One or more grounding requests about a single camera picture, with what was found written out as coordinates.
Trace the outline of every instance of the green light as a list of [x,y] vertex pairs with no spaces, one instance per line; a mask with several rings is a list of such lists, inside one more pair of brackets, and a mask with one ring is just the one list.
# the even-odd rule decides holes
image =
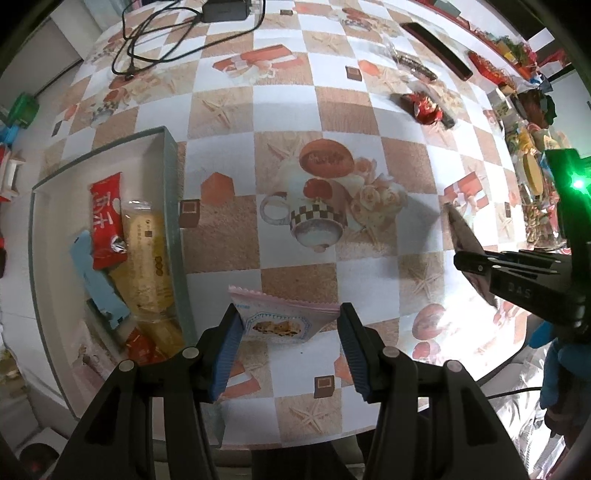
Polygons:
[[574,174],[570,178],[570,186],[581,192],[587,193],[587,187],[589,187],[590,184],[590,179],[582,175]]

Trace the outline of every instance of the power adapter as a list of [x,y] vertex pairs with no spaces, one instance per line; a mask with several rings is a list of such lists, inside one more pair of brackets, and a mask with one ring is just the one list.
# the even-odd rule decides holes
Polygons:
[[208,0],[203,5],[204,23],[242,21],[251,13],[251,0]]

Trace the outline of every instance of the food package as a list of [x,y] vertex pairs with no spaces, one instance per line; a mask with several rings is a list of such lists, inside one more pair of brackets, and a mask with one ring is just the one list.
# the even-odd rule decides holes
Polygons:
[[175,355],[180,349],[184,348],[183,334],[180,328],[167,312],[162,314],[151,313],[139,308],[135,297],[131,293],[128,264],[129,261],[117,266],[116,269],[109,272],[109,276],[115,283],[121,298],[129,306],[132,312],[132,321],[167,356]]
[[121,172],[93,183],[90,187],[92,194],[92,268],[95,270],[111,267],[127,259],[121,224],[120,179]]
[[412,103],[414,117],[422,125],[434,125],[443,119],[441,108],[424,92],[402,95],[402,99]]
[[174,356],[184,348],[183,333],[172,318],[150,318],[147,315],[135,317],[140,331],[147,335],[167,356]]
[[147,202],[129,202],[124,209],[128,244],[129,296],[146,312],[161,313],[174,304],[168,270],[164,217]]
[[337,303],[284,300],[233,286],[228,292],[242,319],[246,340],[306,342],[340,313]]
[[156,344],[139,329],[135,328],[125,342],[127,357],[138,365],[156,364],[166,360],[166,356]]

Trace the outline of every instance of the black cable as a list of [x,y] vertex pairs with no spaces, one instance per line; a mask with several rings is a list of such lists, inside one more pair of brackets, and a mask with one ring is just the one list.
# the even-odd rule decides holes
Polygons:
[[527,388],[520,388],[519,390],[513,390],[510,392],[504,392],[504,393],[497,393],[495,395],[491,395],[490,397],[487,397],[487,400],[492,400],[493,398],[499,398],[499,397],[508,397],[509,395],[515,395],[517,393],[524,393],[524,392],[536,392],[536,391],[540,391],[542,390],[542,387],[527,387]]
[[82,63],[83,61],[84,61],[83,59],[78,59],[72,65],[70,65],[69,67],[66,67],[65,69],[63,69],[60,73],[57,74],[56,77],[52,78],[43,87],[41,87],[41,89],[35,95],[33,95],[33,98],[38,98],[39,95],[41,95],[43,92],[45,92],[45,90],[47,90],[51,85],[53,85],[55,82],[57,82],[60,78],[62,78],[71,69],[73,69],[74,67],[77,67],[78,65],[80,65],[80,63]]
[[[212,41],[206,45],[203,45],[199,48],[195,48],[194,50],[185,52],[181,55],[178,55],[176,57],[173,58],[169,58],[169,55],[171,53],[173,53],[179,46],[180,44],[184,41],[184,39],[188,36],[189,32],[193,29],[193,27],[195,27],[195,25],[201,23],[202,21],[202,13],[199,12],[198,10],[195,10],[193,8],[190,7],[176,7],[175,5],[178,5],[180,3],[181,0],[176,0],[172,3],[170,3],[169,5],[167,5],[166,7],[153,12],[146,20],[144,20],[142,23],[140,23],[137,27],[134,28],[134,30],[132,31],[132,33],[130,33],[129,37],[126,35],[125,33],[125,14],[126,12],[129,10],[129,8],[138,0],[132,0],[127,7],[125,7],[125,9],[123,10],[122,14],[121,14],[121,22],[122,22],[122,30],[123,30],[123,39],[125,40],[125,42],[123,43],[123,45],[121,45],[121,48],[119,49],[119,51],[117,52],[117,54],[115,55],[115,58],[113,59],[113,63],[111,64],[111,71],[115,74],[115,75],[125,75],[125,77],[133,77],[133,75],[140,73],[140,72],[144,72],[160,63],[169,63],[172,61],[176,61],[176,60],[180,60],[184,57],[187,57],[189,55],[192,55],[198,51],[204,50],[205,48],[208,47],[213,47],[214,45],[219,45],[220,43],[223,43],[225,41],[229,41],[229,40],[233,40],[234,38],[238,38],[241,37],[242,35],[246,35],[248,33],[254,32],[257,28],[259,28],[263,22],[263,20],[265,19],[265,10],[267,8],[267,0],[262,0],[262,11],[261,11],[261,16],[258,20],[258,22],[256,23],[256,25],[251,28],[250,30],[245,30],[243,32],[238,32],[237,34],[234,35],[229,35],[225,38],[221,38],[220,40],[216,40],[216,41]],[[187,20],[185,22],[182,22],[180,24],[176,24],[176,25],[166,25],[165,27],[158,27],[158,28],[153,28],[151,30],[146,31],[145,29],[150,25],[150,23],[157,17],[159,16],[162,12],[164,11],[170,11],[170,10],[189,10],[192,13],[194,13],[194,17],[190,20]],[[183,36],[180,38],[180,40],[178,42],[176,42],[176,44],[173,46],[173,48],[171,48],[168,52],[166,52],[161,58],[159,59],[148,59],[146,57],[142,57],[139,55],[136,55],[134,50],[135,50],[135,45],[137,43],[137,41],[148,34],[151,34],[153,32],[157,32],[160,30],[166,30],[168,28],[176,28],[176,27],[181,27],[183,25],[190,25],[189,28],[187,28],[187,30],[183,33]],[[130,58],[130,62],[129,62],[129,67],[127,68],[126,71],[124,72],[119,72],[117,71],[115,65],[119,60],[119,56],[121,55],[121,52],[123,51],[123,49],[126,48],[126,53]],[[147,62],[149,65],[145,66],[145,67],[141,67],[141,68],[137,68],[134,65],[134,60],[141,60],[144,62]]]

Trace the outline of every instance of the open box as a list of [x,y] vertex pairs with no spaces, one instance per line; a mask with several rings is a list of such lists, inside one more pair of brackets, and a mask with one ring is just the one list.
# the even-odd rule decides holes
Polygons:
[[87,402],[72,374],[72,347],[88,295],[70,247],[82,230],[92,230],[89,187],[117,172],[121,204],[144,200],[164,212],[168,264],[178,322],[186,345],[197,343],[189,303],[178,227],[177,144],[165,127],[140,132],[68,163],[33,188],[29,218],[29,272],[41,339],[61,393],[76,417]]

